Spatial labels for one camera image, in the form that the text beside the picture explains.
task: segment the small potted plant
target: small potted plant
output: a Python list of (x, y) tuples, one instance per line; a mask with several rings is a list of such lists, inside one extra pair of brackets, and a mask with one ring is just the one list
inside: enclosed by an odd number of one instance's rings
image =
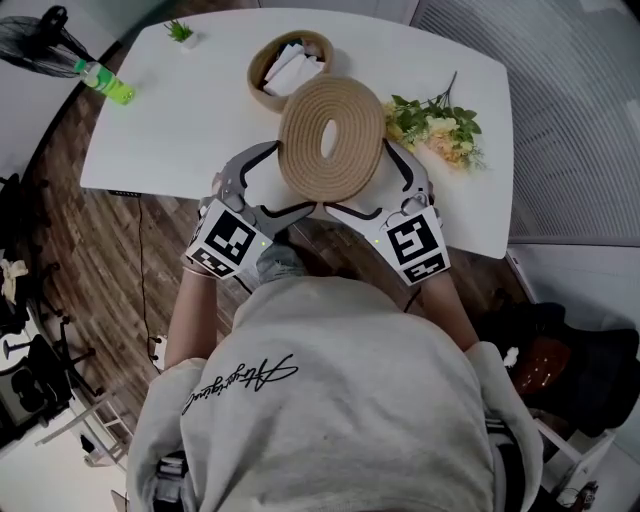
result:
[(182, 51), (185, 53), (191, 50), (198, 42), (198, 36), (186, 23), (171, 20), (165, 27), (169, 30), (169, 37), (180, 43)]

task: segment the flower bouquet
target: flower bouquet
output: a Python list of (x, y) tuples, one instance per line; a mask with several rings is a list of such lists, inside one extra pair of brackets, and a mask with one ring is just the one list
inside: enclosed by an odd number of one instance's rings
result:
[(393, 101), (383, 104), (387, 137), (412, 153), (416, 145), (424, 144), (455, 169), (484, 168), (476, 140), (482, 133), (474, 121), (476, 113), (451, 107), (451, 89), (457, 74), (445, 92), (427, 101), (407, 101), (392, 95)]

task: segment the green plastic bottle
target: green plastic bottle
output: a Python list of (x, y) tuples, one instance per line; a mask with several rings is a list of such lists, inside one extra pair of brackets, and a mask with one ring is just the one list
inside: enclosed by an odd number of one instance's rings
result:
[(76, 62), (75, 71), (85, 84), (100, 91), (116, 103), (126, 105), (135, 95), (133, 87), (122, 82), (99, 62), (87, 62), (80, 59)]

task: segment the person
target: person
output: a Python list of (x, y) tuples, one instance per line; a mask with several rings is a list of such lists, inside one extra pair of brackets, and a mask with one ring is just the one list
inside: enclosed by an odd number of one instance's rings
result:
[(216, 280), (185, 267), (129, 452), (130, 510), (505, 510), (519, 472), (510, 508), (529, 508), (540, 437), (448, 272), (423, 282), (422, 318), (366, 283), (306, 275), (286, 245), (257, 269), (218, 343)]

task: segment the wooden floor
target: wooden floor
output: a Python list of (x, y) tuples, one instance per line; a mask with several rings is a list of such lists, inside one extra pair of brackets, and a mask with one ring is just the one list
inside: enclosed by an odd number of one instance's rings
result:
[[(181, 4), (172, 16), (229, 5), (236, 4), (191, 1)], [(117, 70), (125, 55), (126, 50), (118, 52), (109, 66)], [(97, 351), (85, 368), (87, 380), (94, 386), (119, 388), (118, 397), (133, 425), (148, 384), (157, 375), (147, 358), (139, 230), (149, 332), (152, 336), (166, 334), (181, 276), (179, 257), (196, 221), (196, 202), (154, 196), (138, 201), (80, 188), (102, 102), (91, 90), (80, 94), (26, 179), (50, 183), (43, 195), (52, 226), (40, 229), (36, 240), (44, 246), (42, 265), (58, 261), (61, 269), (46, 291), (71, 316), (69, 338), (74, 346), (79, 350), (91, 346)], [(320, 273), (348, 269), (386, 292), (400, 307), (412, 294), (377, 252), (344, 226), (304, 220), (290, 229), (290, 239), (317, 260)], [(490, 308), (498, 288), (524, 300), (505, 261), (454, 250), (451, 257), (456, 285), (472, 318)], [(250, 288), (256, 287), (254, 275), (242, 277)], [(218, 290), (218, 337), (222, 339), (248, 294), (234, 280), (221, 282)], [(419, 304), (411, 311), (419, 314)]]

